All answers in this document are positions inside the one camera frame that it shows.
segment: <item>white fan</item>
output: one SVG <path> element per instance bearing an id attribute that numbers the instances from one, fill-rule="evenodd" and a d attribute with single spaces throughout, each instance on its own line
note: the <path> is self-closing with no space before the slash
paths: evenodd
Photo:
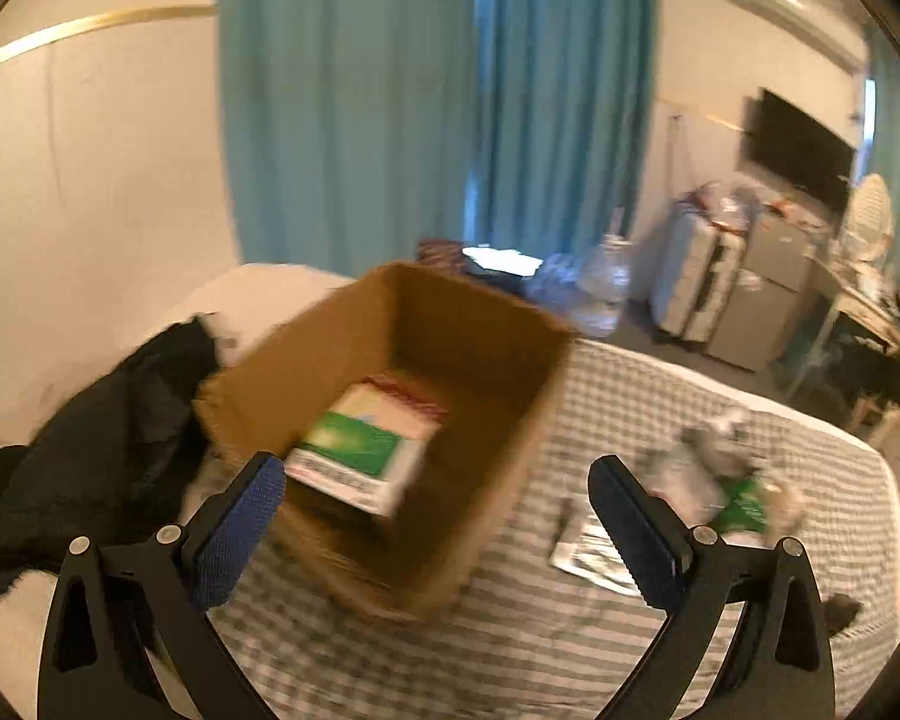
<path id="1" fill-rule="evenodd" d="M 887 252 L 892 237 L 890 192 L 883 178 L 874 172 L 850 193 L 840 231 L 840 245 L 848 259 L 872 263 Z"/>

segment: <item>metal screw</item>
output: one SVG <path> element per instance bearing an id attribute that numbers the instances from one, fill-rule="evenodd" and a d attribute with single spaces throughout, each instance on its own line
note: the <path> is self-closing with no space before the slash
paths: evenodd
<path id="1" fill-rule="evenodd" d="M 693 528 L 694 541 L 710 546 L 717 543 L 717 532 L 706 525 L 698 525 Z"/>
<path id="2" fill-rule="evenodd" d="M 803 554 L 803 544 L 795 538 L 784 538 L 783 551 L 791 557 L 800 557 Z"/>
<path id="3" fill-rule="evenodd" d="M 164 525 L 156 532 L 156 541 L 159 541 L 161 544 L 173 544 L 180 538 L 180 533 L 182 531 L 180 531 L 179 525 Z"/>
<path id="4" fill-rule="evenodd" d="M 86 536 L 77 536 L 70 542 L 71 555 L 82 555 L 88 549 L 90 549 L 90 539 Z"/>

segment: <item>suitcase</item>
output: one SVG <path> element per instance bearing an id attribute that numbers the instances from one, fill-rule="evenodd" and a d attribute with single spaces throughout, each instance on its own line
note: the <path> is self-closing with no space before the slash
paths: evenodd
<path id="1" fill-rule="evenodd" d="M 693 203 L 675 203 L 666 253 L 650 295 L 656 325 L 684 341 L 708 341 L 745 249 L 741 236 L 717 229 Z"/>

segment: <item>striped fabric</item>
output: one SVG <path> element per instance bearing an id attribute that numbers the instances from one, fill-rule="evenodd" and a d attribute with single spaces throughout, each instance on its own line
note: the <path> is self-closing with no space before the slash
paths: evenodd
<path id="1" fill-rule="evenodd" d="M 549 564 L 565 500 L 583 494 L 597 456 L 635 460 L 730 405 L 652 360 L 580 343 L 526 494 L 439 619 L 406 627 L 359 619 L 264 540 L 211 620 L 281 717 L 592 718 L 663 617 Z M 887 476 L 874 454 L 775 415 L 755 413 L 751 432 L 809 501 L 799 536 L 821 595 L 846 592 L 864 604 L 832 640 L 843 714 L 899 630 L 900 533 Z M 677 716 L 703 702 L 738 615 L 725 613 Z"/>

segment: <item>bed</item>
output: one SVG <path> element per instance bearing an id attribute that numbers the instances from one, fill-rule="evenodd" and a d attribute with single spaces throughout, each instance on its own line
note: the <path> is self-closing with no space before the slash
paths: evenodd
<path id="1" fill-rule="evenodd" d="M 237 359 L 343 283 L 303 266 L 241 266 L 156 320 L 154 332 L 194 312 L 215 312 L 220 332 L 233 340 L 227 352 Z M 821 595 L 845 592 L 864 603 L 853 625 L 831 640 L 838 714 L 845 714 L 900 639 L 900 501 L 886 464 L 826 423 L 605 343 L 577 343 L 562 410 L 526 493 L 439 619 L 413 627 L 359 619 L 269 538 L 210 619 L 283 717 L 592 718 L 663 618 L 639 598 L 549 564 L 564 502 L 584 492 L 597 456 L 615 452 L 632 460 L 732 404 L 752 410 L 756 439 L 773 448 L 780 469 L 809 500 L 799 536 Z M 182 518 L 213 485 L 214 472 L 210 461 Z M 15 589 L 16 597 L 0 603 L 0 687 L 24 717 L 35 716 L 35 673 L 4 674 L 1 664 L 14 661 L 14 647 L 35 646 L 38 654 L 52 586 L 45 580 L 29 599 Z M 725 613 L 680 715 L 706 697 L 738 615 L 738 608 Z M 21 640 L 23 620 L 28 632 Z M 17 669 L 23 662 L 35 668 L 33 655 L 18 656 Z"/>

